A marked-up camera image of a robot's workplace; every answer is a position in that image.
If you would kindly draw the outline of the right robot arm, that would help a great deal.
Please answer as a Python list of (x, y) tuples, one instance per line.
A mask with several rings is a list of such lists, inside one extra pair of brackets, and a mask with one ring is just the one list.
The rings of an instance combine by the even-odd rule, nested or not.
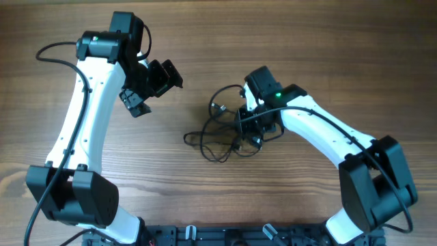
[(385, 228), (413, 230), (409, 207), (418, 200), (412, 174), (397, 140), (376, 139), (321, 108), (301, 87), (283, 87), (265, 66), (244, 79), (246, 100), (237, 128), (256, 148), (276, 126), (307, 140), (339, 172), (341, 209), (320, 225), (300, 226), (297, 238), (312, 245), (373, 245)]

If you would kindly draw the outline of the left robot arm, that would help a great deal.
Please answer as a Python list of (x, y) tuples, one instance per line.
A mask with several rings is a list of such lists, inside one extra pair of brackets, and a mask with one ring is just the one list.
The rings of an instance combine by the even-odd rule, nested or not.
[(115, 184), (104, 178), (102, 149), (113, 106), (121, 100), (131, 116), (150, 112), (146, 100), (181, 87), (171, 61), (149, 61), (141, 51), (150, 30), (132, 12), (114, 12), (107, 31), (86, 31), (74, 43), (75, 87), (59, 137), (42, 166), (27, 170), (35, 213), (110, 245), (154, 245), (140, 217), (119, 204)]

